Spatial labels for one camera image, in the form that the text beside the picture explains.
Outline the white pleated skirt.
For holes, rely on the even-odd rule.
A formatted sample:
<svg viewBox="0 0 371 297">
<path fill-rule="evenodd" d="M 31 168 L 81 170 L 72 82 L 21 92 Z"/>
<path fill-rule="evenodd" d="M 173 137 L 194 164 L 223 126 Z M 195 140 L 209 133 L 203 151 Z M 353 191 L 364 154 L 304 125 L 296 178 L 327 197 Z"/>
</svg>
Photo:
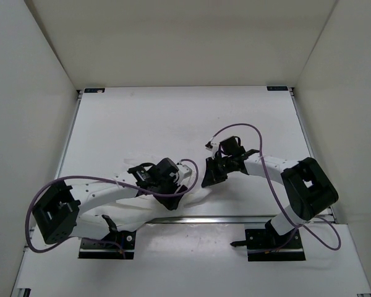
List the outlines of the white pleated skirt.
<svg viewBox="0 0 371 297">
<path fill-rule="evenodd" d="M 199 177 L 198 166 L 193 165 L 190 167 L 189 164 L 192 163 L 192 160 L 182 159 L 178 162 L 174 161 L 174 163 L 182 163 L 192 169 L 192 176 L 184 181 L 184 184 L 188 187 L 188 190 L 182 196 L 178 208 L 176 210 L 167 210 L 152 195 L 142 195 L 136 198 L 123 199 L 108 205 L 104 205 L 101 207 L 101 209 L 106 213 L 113 215 L 115 222 L 119 224 L 119 228 L 115 232 L 135 231 L 150 220 L 164 217 L 176 217 L 181 215 L 184 209 L 188 209 L 189 207 L 193 207 L 201 203 L 202 200 L 204 200 L 204 198 L 211 193 L 210 189 L 203 189 L 197 186 Z M 90 180 L 100 179 L 104 182 L 107 182 L 109 179 L 113 179 L 116 175 L 107 179 L 93 178 Z"/>
</svg>

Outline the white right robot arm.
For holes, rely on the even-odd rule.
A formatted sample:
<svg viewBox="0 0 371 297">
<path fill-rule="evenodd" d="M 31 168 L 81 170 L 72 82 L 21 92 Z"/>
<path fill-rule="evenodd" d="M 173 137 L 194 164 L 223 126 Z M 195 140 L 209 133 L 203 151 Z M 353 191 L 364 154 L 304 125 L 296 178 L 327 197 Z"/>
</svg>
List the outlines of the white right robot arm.
<svg viewBox="0 0 371 297">
<path fill-rule="evenodd" d="M 284 186 L 289 201 L 287 207 L 265 224 L 265 242 L 278 248 L 287 234 L 315 218 L 335 204 L 339 195 L 316 159 L 285 160 L 264 156 L 260 149 L 246 150 L 238 136 L 231 136 L 218 144 L 205 145 L 211 156 L 205 160 L 202 187 L 223 183 L 228 174 L 240 172 L 247 176 L 265 178 L 273 190 L 273 183 Z"/>
</svg>

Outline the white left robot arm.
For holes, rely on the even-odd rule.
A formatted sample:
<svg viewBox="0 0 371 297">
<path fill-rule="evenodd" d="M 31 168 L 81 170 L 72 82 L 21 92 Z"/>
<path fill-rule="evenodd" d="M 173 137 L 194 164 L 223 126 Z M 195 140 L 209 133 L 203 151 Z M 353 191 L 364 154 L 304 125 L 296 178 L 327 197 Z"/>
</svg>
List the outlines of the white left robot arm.
<svg viewBox="0 0 371 297">
<path fill-rule="evenodd" d="M 123 199 L 152 195 L 167 210 L 175 210 L 188 188 L 192 169 L 170 158 L 158 164 L 142 163 L 104 182 L 88 179 L 70 185 L 64 180 L 48 187 L 32 208 L 46 244 L 68 237 L 96 239 L 102 246 L 115 243 L 119 224 L 102 206 Z"/>
</svg>

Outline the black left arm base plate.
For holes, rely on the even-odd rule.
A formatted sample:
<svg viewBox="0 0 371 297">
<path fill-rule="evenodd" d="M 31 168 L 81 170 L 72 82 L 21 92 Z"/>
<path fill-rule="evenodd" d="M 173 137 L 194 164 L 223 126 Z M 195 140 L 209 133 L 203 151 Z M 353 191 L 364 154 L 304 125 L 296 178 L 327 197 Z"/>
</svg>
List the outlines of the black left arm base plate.
<svg viewBox="0 0 371 297">
<path fill-rule="evenodd" d="M 103 242 L 82 239 L 79 259 L 132 260 L 134 258 L 136 231 L 119 231 L 103 238 Z"/>
</svg>

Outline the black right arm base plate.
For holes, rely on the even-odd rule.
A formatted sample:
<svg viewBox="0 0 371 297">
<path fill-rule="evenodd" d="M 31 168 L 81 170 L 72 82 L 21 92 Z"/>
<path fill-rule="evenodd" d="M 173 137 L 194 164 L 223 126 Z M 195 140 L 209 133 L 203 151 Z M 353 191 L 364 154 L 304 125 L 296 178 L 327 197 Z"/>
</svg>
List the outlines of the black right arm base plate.
<svg viewBox="0 0 371 297">
<path fill-rule="evenodd" d="M 245 239 L 230 243 L 233 248 L 246 247 L 249 262 L 296 262 L 306 256 L 299 230 L 276 236 L 265 228 L 245 229 Z"/>
</svg>

